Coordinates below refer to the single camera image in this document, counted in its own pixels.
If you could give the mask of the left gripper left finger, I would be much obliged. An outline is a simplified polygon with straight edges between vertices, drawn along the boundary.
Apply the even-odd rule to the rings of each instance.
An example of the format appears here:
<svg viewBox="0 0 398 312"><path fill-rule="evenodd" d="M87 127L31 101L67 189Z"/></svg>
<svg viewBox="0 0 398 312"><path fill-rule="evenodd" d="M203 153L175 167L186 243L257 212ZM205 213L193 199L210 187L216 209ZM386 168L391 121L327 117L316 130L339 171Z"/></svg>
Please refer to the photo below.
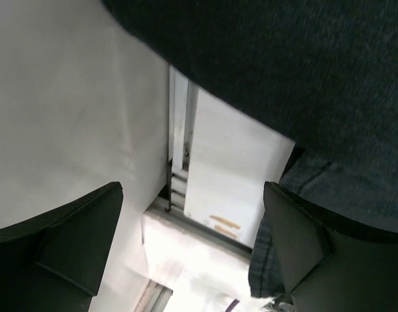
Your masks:
<svg viewBox="0 0 398 312"><path fill-rule="evenodd" d="M0 229L0 312L88 311L124 195L119 182Z"/></svg>

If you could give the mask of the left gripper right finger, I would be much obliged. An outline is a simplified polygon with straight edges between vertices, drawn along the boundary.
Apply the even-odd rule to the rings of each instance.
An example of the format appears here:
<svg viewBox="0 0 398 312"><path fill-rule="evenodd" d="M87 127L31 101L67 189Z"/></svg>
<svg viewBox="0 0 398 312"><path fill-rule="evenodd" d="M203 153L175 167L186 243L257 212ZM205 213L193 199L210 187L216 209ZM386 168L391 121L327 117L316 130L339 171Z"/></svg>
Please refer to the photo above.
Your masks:
<svg viewBox="0 0 398 312"><path fill-rule="evenodd" d="M296 311L398 311L398 233L264 186L264 218Z"/></svg>

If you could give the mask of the black trousers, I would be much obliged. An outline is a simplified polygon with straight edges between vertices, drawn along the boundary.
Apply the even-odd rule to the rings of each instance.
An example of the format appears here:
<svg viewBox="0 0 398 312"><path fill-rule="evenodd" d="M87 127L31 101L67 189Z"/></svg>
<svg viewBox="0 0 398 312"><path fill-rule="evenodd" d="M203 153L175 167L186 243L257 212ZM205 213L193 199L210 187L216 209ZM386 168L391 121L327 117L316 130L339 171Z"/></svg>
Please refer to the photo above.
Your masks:
<svg viewBox="0 0 398 312"><path fill-rule="evenodd" d="M296 195L398 233L398 1L105 1L182 74L297 146Z"/></svg>

